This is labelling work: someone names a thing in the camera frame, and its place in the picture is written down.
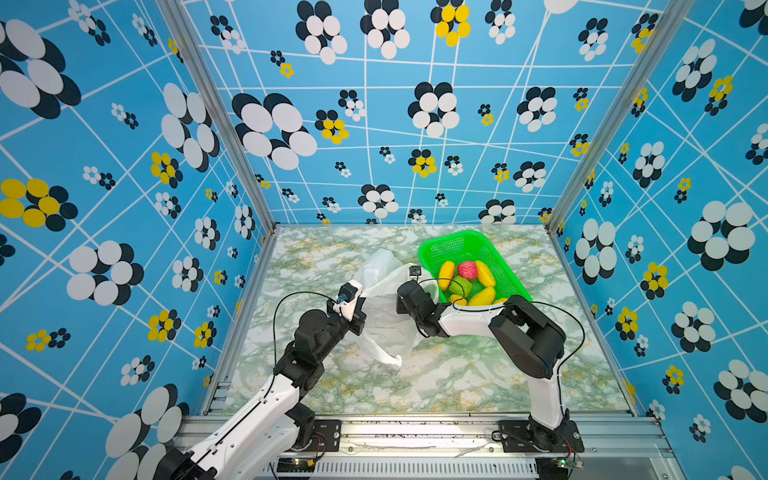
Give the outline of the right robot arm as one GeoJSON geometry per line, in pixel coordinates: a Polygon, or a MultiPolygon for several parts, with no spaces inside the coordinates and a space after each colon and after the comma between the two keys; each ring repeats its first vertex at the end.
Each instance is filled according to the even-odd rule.
{"type": "Polygon", "coordinates": [[[566,334],[520,295],[493,306],[458,306],[432,299],[419,282],[397,289],[397,312],[410,316],[426,337],[480,336],[497,340],[527,380],[531,408],[527,442],[551,451],[563,441],[567,423],[557,367],[566,334]]]}

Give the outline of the green fruit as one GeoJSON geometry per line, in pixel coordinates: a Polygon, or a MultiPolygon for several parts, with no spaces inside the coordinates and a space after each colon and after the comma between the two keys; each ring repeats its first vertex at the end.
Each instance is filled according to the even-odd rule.
{"type": "Polygon", "coordinates": [[[464,299],[469,299],[471,297],[472,290],[472,283],[461,276],[455,276],[450,281],[449,287],[447,289],[451,295],[460,295],[464,299]]]}

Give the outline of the white plastic bag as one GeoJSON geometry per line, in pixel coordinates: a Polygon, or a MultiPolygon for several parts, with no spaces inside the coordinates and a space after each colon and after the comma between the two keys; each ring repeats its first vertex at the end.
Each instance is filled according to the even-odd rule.
{"type": "Polygon", "coordinates": [[[407,313],[397,312],[398,288],[415,279],[410,275],[411,267],[417,264],[404,264],[391,251],[379,249],[352,277],[351,284],[360,287],[362,312],[366,314],[362,333],[353,334],[352,341],[368,363],[399,370],[422,338],[415,321],[407,313]]]}

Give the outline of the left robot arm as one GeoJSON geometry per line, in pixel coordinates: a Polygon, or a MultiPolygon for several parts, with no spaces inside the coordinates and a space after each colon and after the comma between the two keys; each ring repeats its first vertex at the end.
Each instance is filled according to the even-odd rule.
{"type": "Polygon", "coordinates": [[[284,452],[308,445],[315,414],[301,400],[325,371],[324,360],[348,333],[364,328],[365,298],[342,292],[325,309],[301,315],[294,339],[256,395],[201,442],[158,462],[154,479],[253,479],[284,452]]]}

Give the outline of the yellow mango fruit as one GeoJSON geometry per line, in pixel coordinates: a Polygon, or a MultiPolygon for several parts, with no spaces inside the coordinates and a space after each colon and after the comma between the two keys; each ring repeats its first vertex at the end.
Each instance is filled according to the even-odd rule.
{"type": "Polygon", "coordinates": [[[496,280],[490,268],[482,261],[475,261],[477,280],[484,288],[495,288],[496,280]]]}
{"type": "Polygon", "coordinates": [[[474,294],[468,301],[468,305],[472,307],[490,306],[496,301],[496,291],[494,287],[486,287],[478,293],[474,294]]]}

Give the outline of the orange yellow papaya fruit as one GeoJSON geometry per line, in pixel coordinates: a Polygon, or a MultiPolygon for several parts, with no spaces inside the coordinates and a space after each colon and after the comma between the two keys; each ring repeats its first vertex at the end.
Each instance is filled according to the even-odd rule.
{"type": "Polygon", "coordinates": [[[437,276],[438,286],[441,291],[445,292],[454,283],[456,273],[456,265],[452,261],[444,262],[439,270],[437,276]]]}

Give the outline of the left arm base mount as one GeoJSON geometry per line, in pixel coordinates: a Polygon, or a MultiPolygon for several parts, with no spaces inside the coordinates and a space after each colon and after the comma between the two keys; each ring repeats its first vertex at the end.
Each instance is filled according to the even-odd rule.
{"type": "Polygon", "coordinates": [[[276,423],[279,433],[286,433],[288,451],[317,453],[338,452],[342,421],[318,418],[309,407],[298,403],[276,423]]]}

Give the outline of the pink red fruit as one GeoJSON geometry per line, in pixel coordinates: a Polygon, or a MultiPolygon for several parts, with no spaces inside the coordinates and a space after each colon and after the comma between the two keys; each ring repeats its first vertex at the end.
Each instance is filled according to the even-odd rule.
{"type": "Polygon", "coordinates": [[[479,275],[477,264],[474,261],[460,263],[457,266],[457,275],[468,281],[474,281],[479,275]]]}

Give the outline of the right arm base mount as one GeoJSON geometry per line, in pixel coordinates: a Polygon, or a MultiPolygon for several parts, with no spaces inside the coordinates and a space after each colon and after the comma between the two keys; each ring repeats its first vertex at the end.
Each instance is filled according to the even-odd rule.
{"type": "Polygon", "coordinates": [[[502,420],[491,433],[491,439],[500,443],[505,453],[583,453],[582,436],[577,424],[564,419],[554,430],[532,419],[502,420]]]}

